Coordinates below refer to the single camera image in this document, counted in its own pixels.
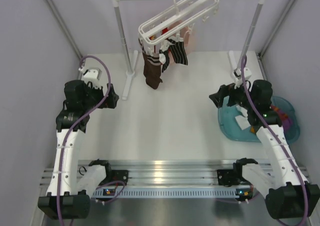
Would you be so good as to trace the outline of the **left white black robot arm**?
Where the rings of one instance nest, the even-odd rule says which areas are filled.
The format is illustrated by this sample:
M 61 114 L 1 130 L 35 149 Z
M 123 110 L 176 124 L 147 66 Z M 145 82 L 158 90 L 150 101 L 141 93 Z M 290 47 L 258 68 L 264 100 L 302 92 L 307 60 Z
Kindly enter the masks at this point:
M 114 177 L 107 160 L 91 161 L 81 179 L 77 179 L 79 153 L 84 142 L 90 114 L 96 109 L 114 109 L 119 96 L 111 83 L 107 91 L 93 82 L 69 81 L 64 86 L 65 100 L 56 117 L 56 155 L 50 184 L 44 196 L 38 199 L 38 208 L 50 219 L 64 220 L 86 218 L 91 207 L 91 198 L 97 189 L 104 186 L 120 187 L 108 194 L 117 198 L 127 184 L 127 178 Z

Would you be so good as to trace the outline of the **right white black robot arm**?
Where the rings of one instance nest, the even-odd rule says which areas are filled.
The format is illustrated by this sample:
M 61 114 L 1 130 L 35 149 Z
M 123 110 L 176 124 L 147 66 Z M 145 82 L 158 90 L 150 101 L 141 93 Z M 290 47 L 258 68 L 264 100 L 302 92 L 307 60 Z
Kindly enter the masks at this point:
M 266 208 L 273 219 L 309 217 L 319 199 L 317 184 L 303 175 L 287 144 L 282 121 L 272 108 L 273 89 L 266 80 L 255 80 L 248 90 L 234 83 L 221 85 L 209 96 L 217 108 L 224 99 L 227 105 L 240 106 L 247 111 L 247 121 L 264 147 L 272 167 L 268 175 L 254 159 L 242 158 L 234 163 L 233 178 L 239 184 L 249 182 L 264 197 Z

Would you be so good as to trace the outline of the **pink sock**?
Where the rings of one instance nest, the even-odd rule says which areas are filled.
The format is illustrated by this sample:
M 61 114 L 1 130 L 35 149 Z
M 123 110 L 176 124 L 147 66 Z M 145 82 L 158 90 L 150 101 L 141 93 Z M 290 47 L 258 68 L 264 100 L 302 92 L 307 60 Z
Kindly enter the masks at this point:
M 180 31 L 180 36 L 184 41 L 184 49 L 186 54 L 190 54 L 195 50 L 196 47 L 196 30 L 191 27 L 184 27 Z

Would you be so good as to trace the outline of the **white plastic clip hanger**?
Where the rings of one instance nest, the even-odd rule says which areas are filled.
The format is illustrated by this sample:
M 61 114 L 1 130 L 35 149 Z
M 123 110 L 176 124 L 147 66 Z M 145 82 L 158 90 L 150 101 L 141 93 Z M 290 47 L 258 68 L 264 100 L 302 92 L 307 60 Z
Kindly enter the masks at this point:
M 169 28 L 169 37 L 180 36 L 182 28 L 193 28 L 197 20 L 207 21 L 219 6 L 220 0 L 173 0 L 172 6 L 139 26 L 138 38 L 147 46 L 156 46 L 167 39 L 162 29 Z

